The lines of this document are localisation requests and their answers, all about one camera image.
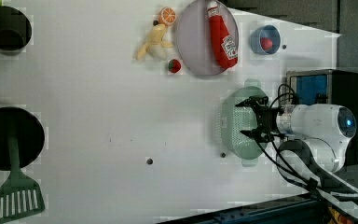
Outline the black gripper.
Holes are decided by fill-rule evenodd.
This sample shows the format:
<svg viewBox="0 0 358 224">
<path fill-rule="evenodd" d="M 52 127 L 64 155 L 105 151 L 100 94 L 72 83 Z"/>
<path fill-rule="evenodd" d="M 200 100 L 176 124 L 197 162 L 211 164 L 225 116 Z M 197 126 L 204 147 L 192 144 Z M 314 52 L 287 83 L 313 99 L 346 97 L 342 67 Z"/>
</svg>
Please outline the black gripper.
<svg viewBox="0 0 358 224">
<path fill-rule="evenodd" d="M 236 104 L 236 107 L 250 106 L 256 117 L 256 128 L 252 130 L 241 130 L 245 136 L 254 139 L 257 143 L 272 142 L 275 137 L 281 135 L 277 127 L 276 118 L 280 112 L 278 107 L 268 105 L 267 96 L 252 96 Z"/>
</svg>

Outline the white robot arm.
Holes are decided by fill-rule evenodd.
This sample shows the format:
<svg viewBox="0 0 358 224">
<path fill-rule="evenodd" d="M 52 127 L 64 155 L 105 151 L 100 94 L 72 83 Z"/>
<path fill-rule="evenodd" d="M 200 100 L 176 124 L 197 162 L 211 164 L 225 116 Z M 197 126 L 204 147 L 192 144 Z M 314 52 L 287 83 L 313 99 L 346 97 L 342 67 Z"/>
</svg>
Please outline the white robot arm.
<svg viewBox="0 0 358 224">
<path fill-rule="evenodd" d="M 346 150 L 357 132 L 354 114 L 345 106 L 267 105 L 268 98 L 251 96 L 235 104 L 250 107 L 255 113 L 256 128 L 241 133 L 257 143 L 273 142 L 275 137 L 292 138 L 305 143 L 318 165 L 329 172 L 340 170 Z"/>
</svg>

